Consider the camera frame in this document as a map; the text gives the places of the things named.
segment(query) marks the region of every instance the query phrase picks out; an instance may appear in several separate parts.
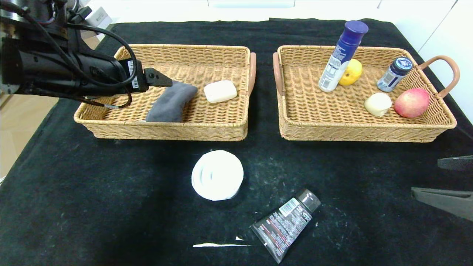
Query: blue cap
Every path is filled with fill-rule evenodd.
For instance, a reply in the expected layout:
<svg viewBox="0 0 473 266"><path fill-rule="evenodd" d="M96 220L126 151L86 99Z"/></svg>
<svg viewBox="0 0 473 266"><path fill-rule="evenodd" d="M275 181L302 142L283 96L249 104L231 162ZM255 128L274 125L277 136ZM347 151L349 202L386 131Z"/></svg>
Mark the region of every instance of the blue cap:
<svg viewBox="0 0 473 266"><path fill-rule="evenodd" d="M361 39L368 32L368 26L358 20L350 20L345 23L345 29L340 40L348 45L359 45Z"/></svg>
<svg viewBox="0 0 473 266"><path fill-rule="evenodd" d="M412 69L412 62L407 57L398 57L391 65L391 70L398 75L405 75Z"/></svg>

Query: blue spray can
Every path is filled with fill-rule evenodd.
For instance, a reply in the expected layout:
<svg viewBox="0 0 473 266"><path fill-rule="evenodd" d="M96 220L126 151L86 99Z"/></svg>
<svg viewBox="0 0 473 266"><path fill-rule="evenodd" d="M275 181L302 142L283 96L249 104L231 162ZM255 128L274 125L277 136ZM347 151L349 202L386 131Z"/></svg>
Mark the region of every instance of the blue spray can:
<svg viewBox="0 0 473 266"><path fill-rule="evenodd" d="M345 23L345 29L319 80L319 88L322 91L329 92L337 87L366 32L368 26L361 21L351 20Z"/></svg>

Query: barcode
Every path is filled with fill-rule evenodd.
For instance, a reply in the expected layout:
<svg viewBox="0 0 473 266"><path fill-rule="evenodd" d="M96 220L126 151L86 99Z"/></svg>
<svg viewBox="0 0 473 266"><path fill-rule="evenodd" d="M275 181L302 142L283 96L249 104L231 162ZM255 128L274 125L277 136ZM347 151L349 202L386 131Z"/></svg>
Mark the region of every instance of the barcode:
<svg viewBox="0 0 473 266"><path fill-rule="evenodd" d="M133 86L133 89L137 89L139 87L138 79L136 77L131 81L131 85Z"/></svg>
<svg viewBox="0 0 473 266"><path fill-rule="evenodd" d="M391 81L395 78L394 75L392 75L391 73L389 72L386 72L386 76L383 80L383 82L386 84L386 85L389 85L389 83L391 83Z"/></svg>
<svg viewBox="0 0 473 266"><path fill-rule="evenodd" d="M128 71L130 72L130 75L133 73L133 70L135 69L135 66L133 65L133 61L128 61Z"/></svg>
<svg viewBox="0 0 473 266"><path fill-rule="evenodd" d="M326 88L328 87L329 84L330 84L330 80L324 80L324 84L322 85L322 87Z"/></svg>
<svg viewBox="0 0 473 266"><path fill-rule="evenodd" d="M135 66L133 65L133 61L128 61L128 71L130 72L130 75L133 73L133 70L135 69ZM131 86L133 87L133 89L137 89L139 86L138 86L138 79L135 77L132 81L131 81Z"/></svg>
<svg viewBox="0 0 473 266"><path fill-rule="evenodd" d="M287 217L298 205L299 201L297 201L295 198L291 198L288 202L286 202L286 204L279 208L279 211L282 215L284 215L284 217Z"/></svg>

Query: yellow lemon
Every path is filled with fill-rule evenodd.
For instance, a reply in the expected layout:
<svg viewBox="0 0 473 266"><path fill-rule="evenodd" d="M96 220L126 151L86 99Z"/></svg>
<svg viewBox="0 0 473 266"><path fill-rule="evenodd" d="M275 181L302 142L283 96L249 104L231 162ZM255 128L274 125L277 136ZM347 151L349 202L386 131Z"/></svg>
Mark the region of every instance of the yellow lemon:
<svg viewBox="0 0 473 266"><path fill-rule="evenodd" d="M351 59L338 84L342 86L351 85L358 80L362 72L363 67L361 66L361 63L356 59Z"/></svg>

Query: bottle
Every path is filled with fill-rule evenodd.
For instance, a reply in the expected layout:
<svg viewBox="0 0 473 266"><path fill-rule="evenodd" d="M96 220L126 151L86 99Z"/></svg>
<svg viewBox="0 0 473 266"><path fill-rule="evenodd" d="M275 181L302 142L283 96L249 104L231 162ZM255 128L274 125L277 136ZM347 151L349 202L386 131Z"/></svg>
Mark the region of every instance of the bottle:
<svg viewBox="0 0 473 266"><path fill-rule="evenodd" d="M319 80L319 88L322 91L329 92L337 87L366 32L368 26L361 21L351 20L345 23L345 29Z"/></svg>
<svg viewBox="0 0 473 266"><path fill-rule="evenodd" d="M407 57L398 57L394 59L387 68L386 73L378 80L376 85L385 92L393 91L394 87L409 73L412 69L412 62Z"/></svg>
<svg viewBox="0 0 473 266"><path fill-rule="evenodd" d="M251 230L280 263L319 206L320 200L304 188L281 208L255 222Z"/></svg>

